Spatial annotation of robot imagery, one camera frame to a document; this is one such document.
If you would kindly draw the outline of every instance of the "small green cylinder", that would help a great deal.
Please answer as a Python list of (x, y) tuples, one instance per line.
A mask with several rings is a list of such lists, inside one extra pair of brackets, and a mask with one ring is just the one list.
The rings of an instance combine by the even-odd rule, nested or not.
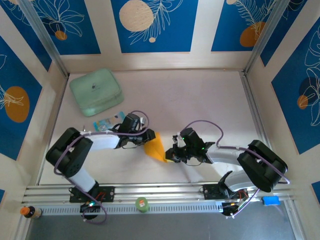
[(141, 212), (146, 213), (148, 212), (150, 206), (148, 204), (148, 200), (145, 197), (139, 197), (135, 201), (135, 207)]

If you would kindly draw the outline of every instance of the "beige circle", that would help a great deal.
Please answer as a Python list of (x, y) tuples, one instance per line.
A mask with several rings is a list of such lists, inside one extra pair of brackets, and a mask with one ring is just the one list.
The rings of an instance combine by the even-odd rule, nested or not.
[(235, 4), (238, 0), (226, 0), (226, 3), (229, 5)]
[(150, 37), (150, 38), (149, 38), (149, 42), (150, 42), (150, 43), (154, 43), (155, 41), (156, 41), (156, 39), (155, 39), (154, 37)]
[(15, 4), (15, 5), (17, 5), (18, 3), (17, 3), (17, 0), (8, 0), (9, 2), (11, 2), (11, 3), (13, 3), (13, 4)]
[(130, 0), (119, 12), (120, 22), (131, 32), (146, 30), (154, 22), (151, 8), (141, 0)]

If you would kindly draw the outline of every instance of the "orange cap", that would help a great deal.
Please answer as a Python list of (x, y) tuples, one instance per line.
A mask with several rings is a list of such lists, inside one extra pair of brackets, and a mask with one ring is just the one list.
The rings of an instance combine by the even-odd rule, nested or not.
[(24, 206), (23, 208), (20, 209), (20, 214), (21, 215), (27, 215), (28, 213), (30, 213), (30, 208), (27, 206)]

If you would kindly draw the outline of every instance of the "small packet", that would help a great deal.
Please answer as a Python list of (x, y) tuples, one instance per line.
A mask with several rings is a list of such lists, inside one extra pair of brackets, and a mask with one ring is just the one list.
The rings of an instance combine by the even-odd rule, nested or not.
[(112, 129), (117, 124), (122, 124), (125, 117), (125, 113), (123, 111), (120, 111), (112, 117), (94, 122), (93, 126), (97, 132), (107, 131), (108, 129)]

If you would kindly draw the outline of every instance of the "green plastic box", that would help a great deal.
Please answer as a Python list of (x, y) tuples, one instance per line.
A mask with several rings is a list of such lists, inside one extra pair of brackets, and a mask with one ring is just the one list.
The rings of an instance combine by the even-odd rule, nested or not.
[(70, 89), (81, 112), (87, 117), (112, 108), (124, 100), (118, 81), (106, 68), (72, 80)]

